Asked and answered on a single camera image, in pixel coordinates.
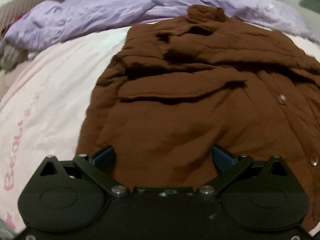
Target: circular cover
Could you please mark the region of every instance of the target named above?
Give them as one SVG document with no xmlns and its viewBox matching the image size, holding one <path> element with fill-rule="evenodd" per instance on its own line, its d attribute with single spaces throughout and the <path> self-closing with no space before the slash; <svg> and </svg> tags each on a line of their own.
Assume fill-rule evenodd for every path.
<svg viewBox="0 0 320 240">
<path fill-rule="evenodd" d="M 97 217 L 104 205 L 100 188 L 81 179 L 46 176 L 45 183 L 21 194 L 19 212 L 26 225 L 46 232 L 81 228 Z"/>
<path fill-rule="evenodd" d="M 304 192 L 285 192 L 284 188 L 275 186 L 272 180 L 242 180 L 228 187 L 221 201 L 244 227 L 261 231 L 286 229 L 304 218 L 308 198 Z"/>
</svg>

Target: jacket pocket flap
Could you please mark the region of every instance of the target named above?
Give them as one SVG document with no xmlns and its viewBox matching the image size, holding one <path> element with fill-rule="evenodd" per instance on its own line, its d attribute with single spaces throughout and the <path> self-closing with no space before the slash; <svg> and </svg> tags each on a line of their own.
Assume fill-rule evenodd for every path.
<svg viewBox="0 0 320 240">
<path fill-rule="evenodd" d="M 128 81 L 118 96 L 136 98 L 195 98 L 221 89 L 228 82 L 244 82 L 234 68 L 217 67 L 194 73 L 174 72 Z"/>
</svg>

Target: brown fabric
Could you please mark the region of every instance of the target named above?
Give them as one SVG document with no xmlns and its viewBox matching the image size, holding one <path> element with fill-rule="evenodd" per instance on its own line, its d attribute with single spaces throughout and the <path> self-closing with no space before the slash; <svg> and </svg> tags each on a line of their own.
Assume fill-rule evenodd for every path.
<svg viewBox="0 0 320 240">
<path fill-rule="evenodd" d="M 8 26 L 16 21 L 16 18 L 29 12 L 34 6 L 44 0 L 13 0 L 0 7 L 0 33 L 4 35 Z"/>
<path fill-rule="evenodd" d="M 189 17 L 135 25 L 92 92 L 77 153 L 113 145 L 129 187 L 199 187 L 221 145 L 281 155 L 304 187 L 306 230 L 320 220 L 320 64 L 285 35 L 191 6 Z"/>
</svg>

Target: bed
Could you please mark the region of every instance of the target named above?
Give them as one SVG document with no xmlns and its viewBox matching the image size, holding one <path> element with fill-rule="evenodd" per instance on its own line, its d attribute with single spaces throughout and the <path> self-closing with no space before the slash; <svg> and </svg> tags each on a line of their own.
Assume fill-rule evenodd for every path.
<svg viewBox="0 0 320 240">
<path fill-rule="evenodd" d="M 28 13 L 34 6 L 44 0 L 13 0 L 4 4 L 0 8 L 0 98 L 4 96 L 9 87 L 17 79 L 27 65 L 29 58 L 33 58 L 33 53 L 28 56 L 28 52 L 11 46 L 4 42 L 4 35 L 9 27 L 24 14 Z"/>
<path fill-rule="evenodd" d="M 121 51 L 131 26 L 186 16 L 193 4 L 221 7 L 229 17 L 279 30 L 320 62 L 319 36 L 295 9 L 275 0 L 50 0 L 38 4 L 4 36 L 15 48 L 39 53 L 18 65 L 20 73 L 0 101 L 0 219 L 11 233 L 25 227 L 17 200 L 43 158 L 74 157 L 92 90 Z"/>
</svg>

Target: triangular cutout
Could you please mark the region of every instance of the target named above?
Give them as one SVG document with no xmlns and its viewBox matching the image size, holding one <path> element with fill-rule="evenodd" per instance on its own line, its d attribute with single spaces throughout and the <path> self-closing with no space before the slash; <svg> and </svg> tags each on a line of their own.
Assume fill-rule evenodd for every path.
<svg viewBox="0 0 320 240">
<path fill-rule="evenodd" d="M 277 176 L 287 176 L 288 173 L 285 171 L 284 167 L 280 162 L 274 162 L 269 171 L 269 174 L 277 175 Z"/>
<path fill-rule="evenodd" d="M 48 176 L 48 175 L 54 175 L 57 174 L 58 171 L 56 167 L 53 165 L 52 162 L 48 162 L 44 169 L 42 170 L 40 176 Z"/>
</svg>

